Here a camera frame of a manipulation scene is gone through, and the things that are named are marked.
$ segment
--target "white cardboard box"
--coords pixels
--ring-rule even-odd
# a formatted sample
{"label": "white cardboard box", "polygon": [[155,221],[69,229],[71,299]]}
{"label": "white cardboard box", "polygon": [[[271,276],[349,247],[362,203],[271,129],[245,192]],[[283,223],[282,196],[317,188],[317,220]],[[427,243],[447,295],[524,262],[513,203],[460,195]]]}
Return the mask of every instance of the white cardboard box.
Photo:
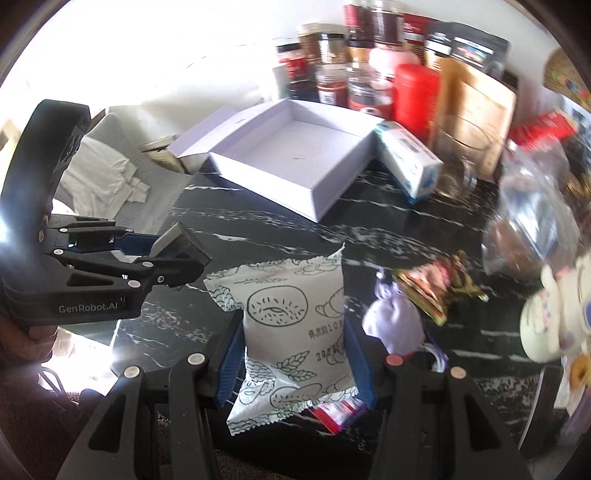
{"label": "white cardboard box", "polygon": [[176,157],[209,153],[225,179],[318,222],[374,155],[373,130],[381,121],[332,105],[279,100],[239,113],[219,110],[168,149]]}

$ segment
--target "candy wrapper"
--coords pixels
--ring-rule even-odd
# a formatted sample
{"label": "candy wrapper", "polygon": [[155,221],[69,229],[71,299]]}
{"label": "candy wrapper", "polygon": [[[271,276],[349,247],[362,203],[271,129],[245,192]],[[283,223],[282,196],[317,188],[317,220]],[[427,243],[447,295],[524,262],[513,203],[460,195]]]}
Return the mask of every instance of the candy wrapper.
{"label": "candy wrapper", "polygon": [[394,273],[408,298],[441,326],[447,321],[447,307],[452,303],[475,297],[488,301],[468,274],[465,261],[466,254],[460,250],[451,257]]}
{"label": "candy wrapper", "polygon": [[418,352],[425,340],[421,314],[389,272],[378,272],[375,296],[363,317],[365,333],[379,338],[390,355]]}

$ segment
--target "countertop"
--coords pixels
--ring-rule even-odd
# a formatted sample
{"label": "countertop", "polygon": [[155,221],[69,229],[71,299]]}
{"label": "countertop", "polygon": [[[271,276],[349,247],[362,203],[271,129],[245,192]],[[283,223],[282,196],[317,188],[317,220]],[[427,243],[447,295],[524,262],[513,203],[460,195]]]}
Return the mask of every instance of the countertop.
{"label": "countertop", "polygon": [[[345,243],[345,295],[367,306],[374,300],[375,273],[380,266],[408,268],[464,250],[473,279],[490,300],[463,301],[450,309],[443,327],[429,321],[428,329],[447,353],[450,366],[465,368],[478,382],[517,441],[542,367],[526,357],[519,339],[521,308],[538,285],[487,277],[483,271],[480,242],[496,196],[495,185],[481,182],[464,202],[435,196],[412,206],[383,166],[373,161],[323,220],[313,223],[220,178],[206,163],[172,208],[165,228],[180,220],[197,233],[213,258],[207,273],[245,263],[329,255]],[[171,367],[201,351],[229,318],[211,300],[201,280],[178,292],[155,287],[142,316],[121,321],[112,369],[119,375],[128,365],[146,371]],[[223,420],[210,419],[216,447],[235,450],[250,461],[266,463],[295,478],[308,473],[301,462],[296,462],[298,467],[286,466],[292,457],[285,452],[294,448],[308,448],[302,455],[308,459],[317,455],[328,462],[326,471],[314,470],[314,478],[332,478],[331,473],[341,468],[350,478],[356,468],[362,476],[375,450],[380,421],[378,414],[366,415],[333,437],[314,420],[297,416],[230,439],[223,431]],[[296,442],[298,435],[309,440],[307,446]],[[283,443],[272,459],[269,452],[248,447],[256,441],[259,446],[268,442],[275,449],[277,438]]]}

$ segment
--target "gold wrapper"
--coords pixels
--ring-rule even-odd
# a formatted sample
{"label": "gold wrapper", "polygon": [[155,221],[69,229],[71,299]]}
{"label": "gold wrapper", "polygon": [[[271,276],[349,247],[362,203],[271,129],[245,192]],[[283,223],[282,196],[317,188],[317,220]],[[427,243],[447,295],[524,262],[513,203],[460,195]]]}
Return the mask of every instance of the gold wrapper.
{"label": "gold wrapper", "polygon": [[408,298],[441,326],[452,303],[475,297],[488,301],[468,274],[465,261],[466,253],[460,250],[409,270],[394,270],[394,274]]}

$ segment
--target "plastic bag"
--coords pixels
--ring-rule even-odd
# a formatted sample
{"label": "plastic bag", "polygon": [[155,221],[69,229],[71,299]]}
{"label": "plastic bag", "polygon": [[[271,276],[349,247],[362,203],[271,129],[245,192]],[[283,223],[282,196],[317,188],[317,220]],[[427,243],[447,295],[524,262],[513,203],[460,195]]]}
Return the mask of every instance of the plastic bag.
{"label": "plastic bag", "polygon": [[580,234],[559,190],[565,171],[568,161],[556,140],[538,151],[505,152],[499,202],[482,239],[487,274],[530,280],[544,264],[555,274],[574,264]]}
{"label": "plastic bag", "polygon": [[425,340],[421,314],[389,272],[379,272],[375,296],[363,317],[365,333],[379,338],[391,355],[407,357],[419,351]]}

